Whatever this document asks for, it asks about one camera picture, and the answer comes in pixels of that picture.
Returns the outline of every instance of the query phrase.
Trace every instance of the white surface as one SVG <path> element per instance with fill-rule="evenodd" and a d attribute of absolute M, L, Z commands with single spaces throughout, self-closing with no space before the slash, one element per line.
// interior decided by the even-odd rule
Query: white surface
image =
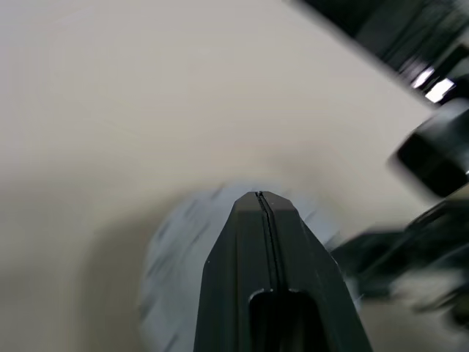
<path fill-rule="evenodd" d="M 313 193 L 345 235 L 427 207 L 386 166 L 429 109 L 274 0 L 0 5 L 0 349 L 138 351 L 145 243 L 187 191 Z"/>

